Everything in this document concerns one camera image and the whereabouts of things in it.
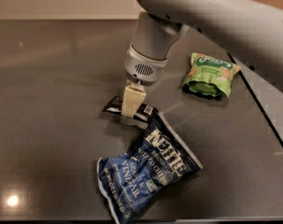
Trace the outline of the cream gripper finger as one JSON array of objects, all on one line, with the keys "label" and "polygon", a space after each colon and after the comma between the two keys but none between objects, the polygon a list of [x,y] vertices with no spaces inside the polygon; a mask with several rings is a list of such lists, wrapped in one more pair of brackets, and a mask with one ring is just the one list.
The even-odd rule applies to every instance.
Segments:
[{"label": "cream gripper finger", "polygon": [[129,83],[124,89],[121,114],[132,118],[146,96],[147,93],[140,81]]}]

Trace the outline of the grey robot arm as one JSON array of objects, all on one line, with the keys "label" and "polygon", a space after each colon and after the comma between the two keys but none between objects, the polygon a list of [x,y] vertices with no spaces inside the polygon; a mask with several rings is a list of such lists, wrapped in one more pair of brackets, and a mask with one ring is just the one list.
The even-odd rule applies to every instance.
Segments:
[{"label": "grey robot arm", "polygon": [[283,9],[254,0],[137,0],[139,14],[125,60],[121,114],[132,117],[145,88],[161,76],[172,45],[188,28],[222,47],[283,92]]}]

